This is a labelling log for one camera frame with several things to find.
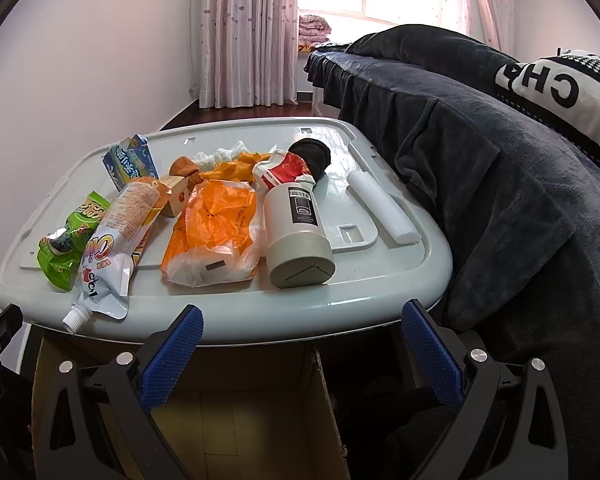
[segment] red and white wrapper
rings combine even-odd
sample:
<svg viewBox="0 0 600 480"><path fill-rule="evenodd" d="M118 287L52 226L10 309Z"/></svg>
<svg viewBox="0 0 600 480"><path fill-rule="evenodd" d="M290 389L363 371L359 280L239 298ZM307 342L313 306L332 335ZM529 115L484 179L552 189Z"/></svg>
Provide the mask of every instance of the red and white wrapper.
<svg viewBox="0 0 600 480"><path fill-rule="evenodd" d="M267 190L287 182L307 182L315 186L315 180L305 161L285 150L275 150L269 160L258 162L253 167L253 176Z"/></svg>

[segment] green snack bag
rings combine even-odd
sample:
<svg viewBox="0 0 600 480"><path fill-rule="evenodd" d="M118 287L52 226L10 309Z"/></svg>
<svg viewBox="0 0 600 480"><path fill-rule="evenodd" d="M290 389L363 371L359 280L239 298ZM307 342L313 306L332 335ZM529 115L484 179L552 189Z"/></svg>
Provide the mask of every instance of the green snack bag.
<svg viewBox="0 0 600 480"><path fill-rule="evenodd" d="M64 227L38 244L38 263L48 280L59 288L71 290L82 253L102 220L110 203L93 191L66 219Z"/></svg>

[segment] barcode label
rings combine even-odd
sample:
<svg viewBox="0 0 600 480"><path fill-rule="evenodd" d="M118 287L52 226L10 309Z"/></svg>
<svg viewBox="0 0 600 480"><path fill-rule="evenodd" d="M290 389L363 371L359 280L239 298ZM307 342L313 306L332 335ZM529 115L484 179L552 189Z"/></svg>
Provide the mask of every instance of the barcode label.
<svg viewBox="0 0 600 480"><path fill-rule="evenodd" d="M307 200L311 200L311 195L303 189L292 188L289 189L289 196L297 196L300 198L305 198Z"/></svg>
<svg viewBox="0 0 600 480"><path fill-rule="evenodd" d="M311 193L301 187L290 187L289 203L291 206L291 221L294 224L318 225Z"/></svg>

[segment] orange plastic bag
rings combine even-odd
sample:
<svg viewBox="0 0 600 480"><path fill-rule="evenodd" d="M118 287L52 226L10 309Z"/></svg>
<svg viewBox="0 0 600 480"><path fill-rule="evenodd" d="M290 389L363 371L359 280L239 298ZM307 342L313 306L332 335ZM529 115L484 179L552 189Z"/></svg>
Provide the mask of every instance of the orange plastic bag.
<svg viewBox="0 0 600 480"><path fill-rule="evenodd" d="M270 153L241 153L231 162L220 162L211 171L200 173L205 180L230 180L232 182L253 182L253 167L256 163L269 160Z"/></svg>
<svg viewBox="0 0 600 480"><path fill-rule="evenodd" d="M249 280L261 236L262 212L249 184L203 182L173 227L160 270L170 282L187 286Z"/></svg>

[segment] wooden block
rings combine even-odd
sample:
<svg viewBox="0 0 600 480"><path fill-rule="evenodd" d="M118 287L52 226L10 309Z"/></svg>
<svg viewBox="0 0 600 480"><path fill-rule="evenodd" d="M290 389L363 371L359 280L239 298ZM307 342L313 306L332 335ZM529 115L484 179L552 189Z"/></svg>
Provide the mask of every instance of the wooden block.
<svg viewBox="0 0 600 480"><path fill-rule="evenodd" d="M176 218L189 199L189 189L187 188L187 179L183 176L167 175L160 179L160 182L171 189L171 196L162 212L165 216Z"/></svg>

